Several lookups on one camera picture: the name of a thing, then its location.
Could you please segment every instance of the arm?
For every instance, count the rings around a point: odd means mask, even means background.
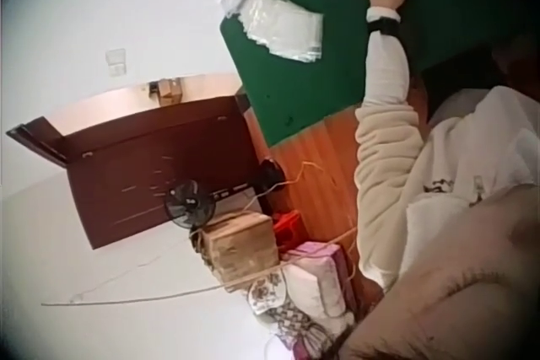
[[[399,19],[395,11],[399,5],[372,7],[367,19]],[[390,287],[401,265],[408,204],[402,191],[424,145],[418,115],[406,102],[408,75],[407,58],[399,40],[372,33],[366,57],[364,103],[356,111],[359,165],[354,181],[359,189],[359,269],[383,289]]]

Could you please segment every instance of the light switch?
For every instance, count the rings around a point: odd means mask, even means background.
[[[123,76],[126,74],[126,50],[109,50],[105,53],[105,60],[109,66],[109,76]]]
[[[116,76],[123,76],[125,74],[126,74],[125,63],[117,63],[115,65],[109,65],[109,76],[116,77]]]
[[[124,48],[109,50],[105,53],[105,59],[107,60],[107,65],[126,63],[126,50]]]

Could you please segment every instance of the black wristband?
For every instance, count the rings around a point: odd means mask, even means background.
[[[368,23],[368,35],[380,31],[383,35],[391,35],[399,39],[399,22],[389,17],[381,17]]]

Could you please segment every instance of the stack of plastic bags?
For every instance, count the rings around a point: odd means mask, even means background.
[[[225,13],[239,14],[249,39],[270,53],[301,62],[321,57],[322,14],[289,0],[222,0]]]

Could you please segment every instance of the white sleeve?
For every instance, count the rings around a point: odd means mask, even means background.
[[[381,17],[400,20],[389,8],[369,8],[367,21]],[[402,105],[407,100],[408,62],[402,44],[395,37],[371,33],[365,60],[365,97],[363,106]]]

